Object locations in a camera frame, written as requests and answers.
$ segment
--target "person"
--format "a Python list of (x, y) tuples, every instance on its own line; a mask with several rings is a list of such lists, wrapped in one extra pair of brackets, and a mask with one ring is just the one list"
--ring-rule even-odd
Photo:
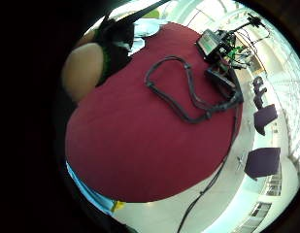
[[(109, 29), (114, 19), (105, 16), (99, 27), (89, 30), (75, 44), (61, 71), (61, 97), (75, 110), (82, 99), (94, 88), (101, 86), (111, 75), (125, 67), (132, 59), (128, 56), (134, 38), (134, 24), (120, 28), (116, 32)], [(90, 189), (78, 178), (67, 161), (61, 161), (62, 174), (70, 190), (87, 209), (91, 218), (100, 217), (98, 210), (106, 215), (104, 223), (112, 232), (137, 233), (132, 227), (111, 221), (115, 210), (123, 203), (112, 200)]]
[(80, 38), (68, 55), (61, 80), (75, 103), (131, 61), (128, 53), (133, 44), (134, 25), (112, 32), (109, 29), (115, 23), (114, 19), (105, 17), (98, 28)]

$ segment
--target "window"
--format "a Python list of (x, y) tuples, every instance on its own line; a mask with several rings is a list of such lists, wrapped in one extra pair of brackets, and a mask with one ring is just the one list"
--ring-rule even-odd
[(280, 196), (282, 192), (282, 166), (279, 165), (277, 174), (270, 176), (264, 185), (262, 194), (267, 196)]
[(254, 206), (250, 215), (232, 233), (251, 233), (262, 220), (267, 216), (271, 203), (258, 202)]

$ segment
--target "electronic device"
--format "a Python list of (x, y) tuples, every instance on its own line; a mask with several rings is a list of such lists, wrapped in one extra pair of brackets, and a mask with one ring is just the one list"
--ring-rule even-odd
[(227, 55), (232, 48), (220, 39), (218, 33), (207, 29), (195, 42), (204, 59), (210, 63), (219, 60), (219, 56)]
[(235, 32), (239, 29), (252, 25), (258, 28), (259, 25), (266, 29), (266, 26), (261, 22), (259, 17), (254, 17), (248, 14), (248, 22), (229, 31), (217, 30), (216, 32), (206, 29), (203, 34), (195, 42), (196, 47), (202, 54), (205, 61), (213, 64), (228, 56), (229, 52), (237, 50), (235, 47), (236, 36)]

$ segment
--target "red tablecloth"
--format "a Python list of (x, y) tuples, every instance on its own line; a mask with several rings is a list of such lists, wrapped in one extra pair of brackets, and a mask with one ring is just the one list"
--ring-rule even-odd
[[(146, 39), (124, 69), (90, 92), (72, 114), (66, 134), (67, 160), (89, 187), (125, 202), (175, 195), (209, 177), (226, 155), (233, 110), (199, 124), (182, 121), (145, 85), (150, 66), (174, 54), (192, 65), (197, 94), (221, 100), (204, 77), (208, 67), (194, 46), (199, 35), (176, 23)], [(183, 65), (167, 61), (151, 77), (191, 116), (202, 114), (189, 99)]]

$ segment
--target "floor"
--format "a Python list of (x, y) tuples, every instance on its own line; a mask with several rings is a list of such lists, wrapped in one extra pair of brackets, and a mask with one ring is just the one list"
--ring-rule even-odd
[[(244, 179), (244, 164), (250, 150), (261, 146), (272, 145), (275, 147), (282, 144), (275, 128), (279, 127), (276, 125), (279, 123), (284, 126), (280, 128), (286, 129), (283, 115), (280, 115), (276, 123), (271, 123), (265, 128), (267, 134), (271, 135), (268, 140), (261, 138), (262, 136), (256, 136), (257, 133), (253, 126), (253, 113), (256, 112), (252, 101), (254, 93), (251, 81), (253, 76), (248, 70), (237, 71), (237, 76), (245, 100), (240, 132), (217, 182), (192, 209), (181, 231), (183, 233), (200, 233), (225, 211)], [(114, 218), (125, 222), (141, 233), (152, 233), (153, 229), (159, 229), (165, 233), (177, 232), (186, 208), (211, 178), (209, 177), (192, 188), (164, 200), (144, 204), (126, 203), (122, 209), (115, 212)]]

